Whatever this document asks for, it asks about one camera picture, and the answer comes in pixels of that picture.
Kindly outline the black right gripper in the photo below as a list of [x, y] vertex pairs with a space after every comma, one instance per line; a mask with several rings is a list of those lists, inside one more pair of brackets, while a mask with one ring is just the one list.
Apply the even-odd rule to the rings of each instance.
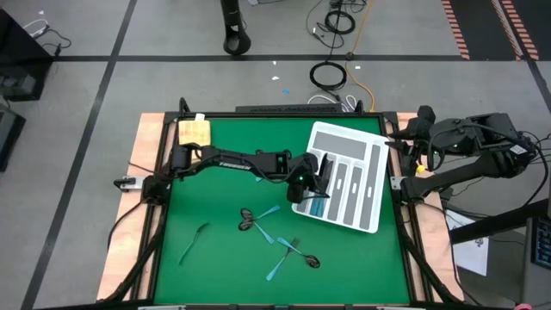
[[387, 136], [395, 141], [389, 141], [388, 145], [397, 152], [413, 152], [415, 145], [410, 145], [402, 140], [410, 140], [417, 144], [424, 152], [428, 151], [430, 142], [430, 130], [434, 126], [430, 121], [409, 121], [405, 130], [389, 133]]

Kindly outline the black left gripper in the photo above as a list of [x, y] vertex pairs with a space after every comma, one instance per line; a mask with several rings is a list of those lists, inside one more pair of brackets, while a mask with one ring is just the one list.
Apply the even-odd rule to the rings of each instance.
[[313, 153], [307, 152], [304, 154], [303, 163], [306, 165], [306, 173], [302, 176], [304, 189], [310, 192], [319, 192], [308, 196], [308, 199], [330, 198], [330, 195], [326, 193], [331, 174], [328, 154], [326, 153], [321, 159], [318, 159]]

